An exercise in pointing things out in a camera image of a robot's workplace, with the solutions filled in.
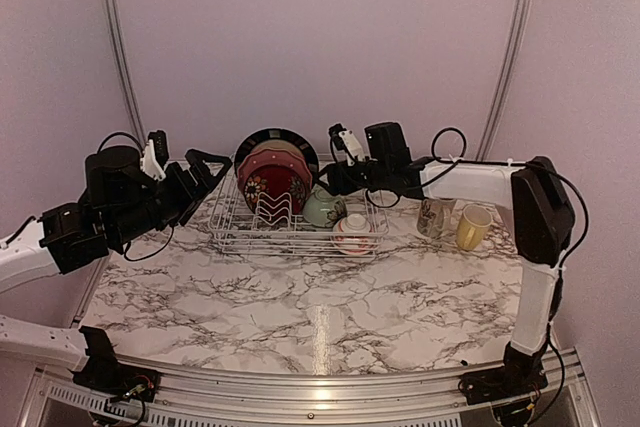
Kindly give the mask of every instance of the marble table surface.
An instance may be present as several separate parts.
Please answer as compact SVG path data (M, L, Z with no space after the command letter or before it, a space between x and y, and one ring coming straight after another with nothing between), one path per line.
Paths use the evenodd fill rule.
M212 200L159 255L114 254L83 323L117 353L245 372L375 374L502 358L522 270L497 221L473 252L450 229L427 240L419 203L387 212L374 260L222 255L208 227ZM167 232L145 235L132 257Z

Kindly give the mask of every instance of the slotted vent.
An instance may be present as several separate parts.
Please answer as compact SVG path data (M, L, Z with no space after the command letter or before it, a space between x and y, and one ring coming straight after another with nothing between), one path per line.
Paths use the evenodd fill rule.
M73 405L80 409L95 413L108 413L109 416L121 420L136 419L140 415L139 404L129 405L125 403L107 405L105 409L105 397L98 393L75 388L75 386L52 384L49 389L49 398L67 405ZM168 413L166 407L159 410L155 404L147 404L147 419L143 425L151 427L273 427L274 424L260 422L233 422L189 415L184 413ZM371 424L349 424L349 427L462 427L462 421L458 414L429 419L415 419L410 422L382 422Z

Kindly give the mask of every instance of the dish rack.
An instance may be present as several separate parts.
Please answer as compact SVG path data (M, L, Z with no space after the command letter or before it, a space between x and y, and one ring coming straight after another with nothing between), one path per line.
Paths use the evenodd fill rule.
M314 227L302 215L293 214L288 194L278 199L261 194L256 212L252 212L233 172L216 192L209 228L214 245L223 254L372 259L389 231L386 213L369 202L364 192L345 196L344 200L347 213L363 215L371 224L371 232L340 233L338 238L331 229ZM379 192L371 197L382 205Z

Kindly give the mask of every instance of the vertical metal post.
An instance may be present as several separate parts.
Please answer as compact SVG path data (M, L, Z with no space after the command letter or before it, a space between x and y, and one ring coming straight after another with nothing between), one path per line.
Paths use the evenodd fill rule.
M116 0L104 0L106 8L107 24L109 26L109 36L111 38L111 47L113 48L113 56L118 68L120 77L120 87L124 95L127 116L131 125L131 133L136 137L142 145L146 143L146 135L138 110L138 102L133 90L129 66L124 50L124 42L122 40L122 30L120 28L120 18L118 16L118 5Z
M493 95L493 102L487 117L487 123L480 140L478 153L476 154L476 160L485 160L493 146L498 125L504 112L507 94L509 93L509 85L511 84L516 58L520 50L520 45L522 44L530 5L531 0L516 0L507 50L502 62L502 70L500 71L498 84L496 85L496 90Z

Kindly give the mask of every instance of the white wall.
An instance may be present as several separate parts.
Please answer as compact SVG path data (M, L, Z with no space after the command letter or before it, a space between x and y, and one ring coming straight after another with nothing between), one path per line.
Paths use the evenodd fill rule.
M0 237L77 200L84 158L127 117L101 0L0 0ZM0 312L68 325L87 269L0 296ZM0 425L17 421L32 366L0 358Z
M604 426L640 418L639 69L640 0L533 0L492 151L550 156L589 204L556 326L578 347Z
M328 152L328 128L398 120L426 153L442 127L474 152L514 0L118 0L145 126L174 155L232 153L284 126Z

